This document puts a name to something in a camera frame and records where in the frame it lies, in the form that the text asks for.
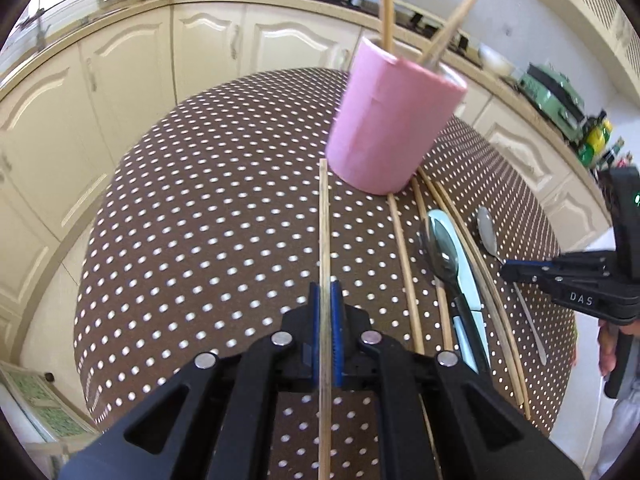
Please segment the person's right hand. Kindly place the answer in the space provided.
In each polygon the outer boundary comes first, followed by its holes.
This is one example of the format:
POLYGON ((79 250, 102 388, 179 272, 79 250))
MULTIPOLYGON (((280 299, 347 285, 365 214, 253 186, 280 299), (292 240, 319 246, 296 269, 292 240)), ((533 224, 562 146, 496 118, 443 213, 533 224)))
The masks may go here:
POLYGON ((616 344, 620 335, 629 335, 631 337, 639 337, 639 320, 635 320, 629 325, 612 328, 608 322, 599 320, 599 363, 598 367, 602 377, 610 374, 616 367, 616 344))

